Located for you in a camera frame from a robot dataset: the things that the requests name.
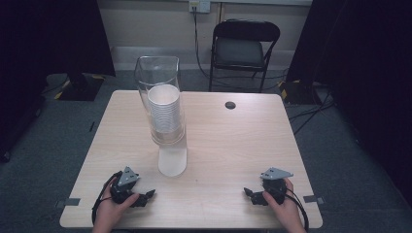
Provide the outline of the black folding chair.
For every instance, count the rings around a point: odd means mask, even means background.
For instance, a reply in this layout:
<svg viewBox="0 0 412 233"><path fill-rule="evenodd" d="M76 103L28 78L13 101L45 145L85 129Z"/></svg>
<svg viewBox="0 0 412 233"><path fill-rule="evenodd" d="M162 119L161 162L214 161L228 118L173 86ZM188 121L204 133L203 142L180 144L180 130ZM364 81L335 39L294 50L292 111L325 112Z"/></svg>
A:
<svg viewBox="0 0 412 233"><path fill-rule="evenodd" d="M262 92L272 51L281 35L280 28L269 21L228 19L213 30L209 88L213 89L214 70L261 73Z"/></svg>

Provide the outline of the person's left hand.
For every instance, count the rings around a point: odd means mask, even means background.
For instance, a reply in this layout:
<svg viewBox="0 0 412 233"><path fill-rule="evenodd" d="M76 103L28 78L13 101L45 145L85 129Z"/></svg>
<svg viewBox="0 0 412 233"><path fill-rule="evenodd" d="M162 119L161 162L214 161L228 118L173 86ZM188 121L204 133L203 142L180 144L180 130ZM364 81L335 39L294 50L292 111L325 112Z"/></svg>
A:
<svg viewBox="0 0 412 233"><path fill-rule="evenodd" d="M109 225L113 228L121 220L123 213L130 208L130 206L139 198L138 193L134 193L129 196L123 203L115 203L111 197L110 186L115 181L111 179L108 186L103 192L102 198L103 201L99 204L96 211L96 219L94 225Z"/></svg>

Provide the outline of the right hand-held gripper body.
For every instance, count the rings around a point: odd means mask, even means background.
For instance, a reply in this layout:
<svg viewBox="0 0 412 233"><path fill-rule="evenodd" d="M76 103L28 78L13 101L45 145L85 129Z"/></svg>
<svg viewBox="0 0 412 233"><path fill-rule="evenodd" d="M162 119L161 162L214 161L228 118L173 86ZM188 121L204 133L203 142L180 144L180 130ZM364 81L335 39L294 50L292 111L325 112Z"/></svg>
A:
<svg viewBox="0 0 412 233"><path fill-rule="evenodd" d="M267 191L279 205L284 203L287 194L285 178L292 176L293 173L275 167L268 168L260 175L264 190Z"/></svg>

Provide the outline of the grey tape strip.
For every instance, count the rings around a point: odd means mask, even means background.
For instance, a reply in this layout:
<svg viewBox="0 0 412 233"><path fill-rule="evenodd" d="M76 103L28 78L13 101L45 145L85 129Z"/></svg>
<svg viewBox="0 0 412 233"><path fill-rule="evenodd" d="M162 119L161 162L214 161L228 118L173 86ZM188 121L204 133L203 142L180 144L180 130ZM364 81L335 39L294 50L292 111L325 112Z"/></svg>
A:
<svg viewBox="0 0 412 233"><path fill-rule="evenodd" d="M325 199L323 197L317 197L316 195L307 195L303 196L305 203L317 203L319 205L323 205L325 203Z"/></svg>
<svg viewBox="0 0 412 233"><path fill-rule="evenodd" d="M63 209L66 206L78 206L80 203L80 198L66 198L64 200L59 200L55 203L57 208Z"/></svg>

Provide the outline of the person's right hand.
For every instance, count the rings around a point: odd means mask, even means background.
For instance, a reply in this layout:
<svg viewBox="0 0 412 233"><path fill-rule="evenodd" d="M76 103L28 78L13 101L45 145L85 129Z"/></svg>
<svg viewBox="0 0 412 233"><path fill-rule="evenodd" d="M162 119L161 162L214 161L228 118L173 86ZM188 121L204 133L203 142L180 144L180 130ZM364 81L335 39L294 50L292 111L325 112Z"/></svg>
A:
<svg viewBox="0 0 412 233"><path fill-rule="evenodd" d="M285 199L284 203L279 205L275 199L267 192L262 193L268 203L268 206L273 210L275 217L285 227L303 226L297 205L291 199Z"/></svg>

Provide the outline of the dark curtain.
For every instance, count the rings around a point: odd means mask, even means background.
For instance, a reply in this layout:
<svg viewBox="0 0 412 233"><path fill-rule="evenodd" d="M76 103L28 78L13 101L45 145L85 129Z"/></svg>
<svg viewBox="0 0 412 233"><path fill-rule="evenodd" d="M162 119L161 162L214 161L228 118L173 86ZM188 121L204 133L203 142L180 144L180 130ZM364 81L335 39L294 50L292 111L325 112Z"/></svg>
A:
<svg viewBox="0 0 412 233"><path fill-rule="evenodd" d="M97 0L0 0L0 162L44 102L51 74L113 76Z"/></svg>
<svg viewBox="0 0 412 233"><path fill-rule="evenodd" d="M412 0L312 0L287 79L330 85L412 206Z"/></svg>

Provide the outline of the clear plastic cup dispenser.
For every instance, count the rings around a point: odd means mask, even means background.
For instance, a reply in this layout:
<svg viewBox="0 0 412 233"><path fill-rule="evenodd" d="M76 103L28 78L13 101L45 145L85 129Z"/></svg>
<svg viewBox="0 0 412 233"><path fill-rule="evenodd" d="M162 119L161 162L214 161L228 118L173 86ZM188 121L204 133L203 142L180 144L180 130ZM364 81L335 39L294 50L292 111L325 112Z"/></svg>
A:
<svg viewBox="0 0 412 233"><path fill-rule="evenodd" d="M152 139L158 144L158 170L167 177L178 177L187 168L188 146L186 119L179 86L179 58L176 56L141 56L134 72L141 100L146 109ZM180 91L180 127L171 133L159 133L154 129L148 92L160 84L175 85Z"/></svg>

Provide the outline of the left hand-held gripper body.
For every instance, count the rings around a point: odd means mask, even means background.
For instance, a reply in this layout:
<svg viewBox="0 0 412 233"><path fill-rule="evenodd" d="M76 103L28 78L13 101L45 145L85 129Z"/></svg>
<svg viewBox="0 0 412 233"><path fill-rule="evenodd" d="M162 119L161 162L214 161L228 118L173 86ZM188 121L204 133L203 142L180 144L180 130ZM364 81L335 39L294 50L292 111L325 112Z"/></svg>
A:
<svg viewBox="0 0 412 233"><path fill-rule="evenodd" d="M134 173L128 166L117 174L110 188L112 199L115 203L121 204L133 194L132 188L137 183L138 177L139 175Z"/></svg>

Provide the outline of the stack of white paper cups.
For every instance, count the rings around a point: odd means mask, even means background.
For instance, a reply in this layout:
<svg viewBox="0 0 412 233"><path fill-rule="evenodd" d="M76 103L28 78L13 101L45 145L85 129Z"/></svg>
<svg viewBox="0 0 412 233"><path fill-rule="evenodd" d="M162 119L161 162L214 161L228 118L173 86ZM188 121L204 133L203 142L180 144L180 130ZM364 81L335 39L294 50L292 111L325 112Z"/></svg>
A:
<svg viewBox="0 0 412 233"><path fill-rule="evenodd" d="M148 92L154 129L159 133L171 133L180 125L180 91L172 84L160 84Z"/></svg>

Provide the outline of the black stand base plate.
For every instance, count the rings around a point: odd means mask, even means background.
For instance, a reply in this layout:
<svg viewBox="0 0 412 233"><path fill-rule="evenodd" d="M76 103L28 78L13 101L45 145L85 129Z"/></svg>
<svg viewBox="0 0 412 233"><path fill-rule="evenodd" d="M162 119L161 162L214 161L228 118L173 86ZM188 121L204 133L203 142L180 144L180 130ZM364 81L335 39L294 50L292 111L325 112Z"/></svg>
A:
<svg viewBox="0 0 412 233"><path fill-rule="evenodd" d="M299 81L298 99L294 101L284 101L293 105L320 105L322 103L315 88L312 85L306 85L301 81Z"/></svg>
<svg viewBox="0 0 412 233"><path fill-rule="evenodd" d="M69 80L55 95L62 101L93 101L105 81L102 76L93 74L69 74Z"/></svg>

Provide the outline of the white wall socket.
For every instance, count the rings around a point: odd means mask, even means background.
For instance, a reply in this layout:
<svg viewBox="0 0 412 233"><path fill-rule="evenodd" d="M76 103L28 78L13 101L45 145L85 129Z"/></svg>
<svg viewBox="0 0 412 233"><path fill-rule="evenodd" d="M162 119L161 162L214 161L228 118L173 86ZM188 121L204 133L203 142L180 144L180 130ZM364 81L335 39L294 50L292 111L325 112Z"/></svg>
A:
<svg viewBox="0 0 412 233"><path fill-rule="evenodd" d="M209 0L189 0L189 11L191 13L209 14L211 2Z"/></svg>

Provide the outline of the yellow black floor tape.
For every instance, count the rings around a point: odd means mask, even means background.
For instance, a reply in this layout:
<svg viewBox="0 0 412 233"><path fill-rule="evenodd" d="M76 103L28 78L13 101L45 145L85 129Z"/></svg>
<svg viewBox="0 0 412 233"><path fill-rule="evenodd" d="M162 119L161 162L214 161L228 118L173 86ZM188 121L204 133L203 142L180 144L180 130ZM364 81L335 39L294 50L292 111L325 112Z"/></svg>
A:
<svg viewBox="0 0 412 233"><path fill-rule="evenodd" d="M286 101L294 101L299 97L299 81L296 82L285 82L281 81L278 83L281 96Z"/></svg>

